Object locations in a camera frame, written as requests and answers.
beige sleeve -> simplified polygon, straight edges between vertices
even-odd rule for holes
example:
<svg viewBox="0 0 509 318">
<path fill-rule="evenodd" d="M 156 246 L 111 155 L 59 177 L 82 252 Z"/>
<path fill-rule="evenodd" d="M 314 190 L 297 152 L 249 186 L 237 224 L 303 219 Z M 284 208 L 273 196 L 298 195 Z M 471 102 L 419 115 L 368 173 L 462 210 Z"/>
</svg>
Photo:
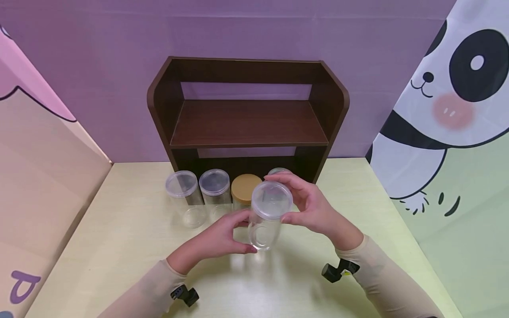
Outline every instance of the beige sleeve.
<svg viewBox="0 0 509 318">
<path fill-rule="evenodd" d="M 173 303 L 171 292 L 182 285 L 185 278 L 163 259 L 106 308 L 99 318 L 160 318 Z"/>
<path fill-rule="evenodd" d="M 336 254 L 360 266 L 353 276 L 383 318 L 443 318 L 428 294 L 369 236 L 357 248 Z"/>
</svg>

clear plastic jar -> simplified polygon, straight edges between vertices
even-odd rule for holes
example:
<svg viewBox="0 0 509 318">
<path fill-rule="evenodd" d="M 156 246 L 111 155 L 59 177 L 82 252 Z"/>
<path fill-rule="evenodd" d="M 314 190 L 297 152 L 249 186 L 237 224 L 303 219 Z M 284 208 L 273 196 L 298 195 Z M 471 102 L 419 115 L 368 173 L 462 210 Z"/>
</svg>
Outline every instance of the clear plastic jar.
<svg viewBox="0 0 509 318">
<path fill-rule="evenodd" d="M 200 177 L 199 184 L 205 207 L 213 222 L 232 211 L 230 177 L 226 171 L 221 169 L 208 170 Z"/>
<path fill-rule="evenodd" d="M 166 179 L 165 186 L 172 200 L 172 208 L 179 214 L 183 226 L 197 228 L 207 221 L 207 212 L 194 173 L 186 170 L 175 172 Z"/>
<path fill-rule="evenodd" d="M 286 169 L 286 168 L 281 168 L 281 167 L 278 167 L 278 168 L 274 168 L 272 170 L 269 171 L 268 175 L 273 175 L 273 174 L 276 174 L 278 172 L 282 172 L 282 171 L 288 171 L 288 172 L 291 172 L 290 170 Z"/>
<path fill-rule="evenodd" d="M 283 184 L 275 181 L 260 183 L 252 193 L 249 216 L 249 241 L 258 250 L 268 250 L 279 236 L 280 217 L 290 211 L 293 196 Z"/>
<path fill-rule="evenodd" d="M 262 179 L 255 175 L 244 174 L 236 177 L 232 182 L 233 210 L 251 209 L 253 190 Z"/>
</svg>

table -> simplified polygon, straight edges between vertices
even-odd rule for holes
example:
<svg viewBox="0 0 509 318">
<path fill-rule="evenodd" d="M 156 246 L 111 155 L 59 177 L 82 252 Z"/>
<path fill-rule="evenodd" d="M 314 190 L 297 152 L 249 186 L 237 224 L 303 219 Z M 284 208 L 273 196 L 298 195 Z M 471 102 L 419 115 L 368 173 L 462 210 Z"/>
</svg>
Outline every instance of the table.
<svg viewBox="0 0 509 318">
<path fill-rule="evenodd" d="M 116 163 L 35 299 L 26 318 L 96 317 L 158 260 L 199 229 L 183 229 L 164 189 L 168 162 Z M 332 206 L 370 235 L 437 303 L 461 317 L 364 158 L 328 159 L 317 185 Z M 236 237 L 246 233 L 236 229 Z M 331 284 L 331 243 L 283 225 L 273 250 L 198 264 L 186 285 L 200 300 L 177 301 L 174 317 L 378 317 L 352 276 Z"/>
</svg>

black wrist sensor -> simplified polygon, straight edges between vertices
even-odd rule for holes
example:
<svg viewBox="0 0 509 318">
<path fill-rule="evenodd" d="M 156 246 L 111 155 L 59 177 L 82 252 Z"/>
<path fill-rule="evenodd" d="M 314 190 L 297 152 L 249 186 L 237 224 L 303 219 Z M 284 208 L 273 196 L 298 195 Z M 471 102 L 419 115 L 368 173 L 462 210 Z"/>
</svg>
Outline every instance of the black wrist sensor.
<svg viewBox="0 0 509 318">
<path fill-rule="evenodd" d="M 340 264 L 337 268 L 332 266 L 331 264 L 325 264 L 322 270 L 322 276 L 325 277 L 331 283 L 335 283 L 341 279 L 341 273 L 343 270 L 349 271 L 352 275 L 355 274 L 360 269 L 360 266 L 345 259 L 340 259 Z"/>
<path fill-rule="evenodd" d="M 191 307 L 200 297 L 194 288 L 187 290 L 186 285 L 180 285 L 170 296 L 172 299 L 182 299 L 187 307 Z"/>
</svg>

hand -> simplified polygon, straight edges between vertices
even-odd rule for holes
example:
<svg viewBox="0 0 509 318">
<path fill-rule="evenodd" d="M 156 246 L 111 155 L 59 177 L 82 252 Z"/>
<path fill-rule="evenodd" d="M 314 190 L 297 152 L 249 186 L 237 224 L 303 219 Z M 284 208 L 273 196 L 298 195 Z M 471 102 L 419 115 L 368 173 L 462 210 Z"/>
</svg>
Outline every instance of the hand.
<svg viewBox="0 0 509 318">
<path fill-rule="evenodd" d="M 185 242 L 166 258 L 168 264 L 178 273 L 187 275 L 189 271 L 206 258 L 228 254 L 256 253 L 249 245 L 234 241 L 233 229 L 248 226 L 249 210 L 228 213 L 214 222 L 203 232 Z"/>
<path fill-rule="evenodd" d="M 281 223 L 305 226 L 313 232 L 324 234 L 337 249 L 343 251 L 354 249 L 362 243 L 364 234 L 330 205 L 316 185 L 286 171 L 265 176 L 265 180 L 286 185 L 300 211 L 285 213 L 281 216 Z"/>
</svg>

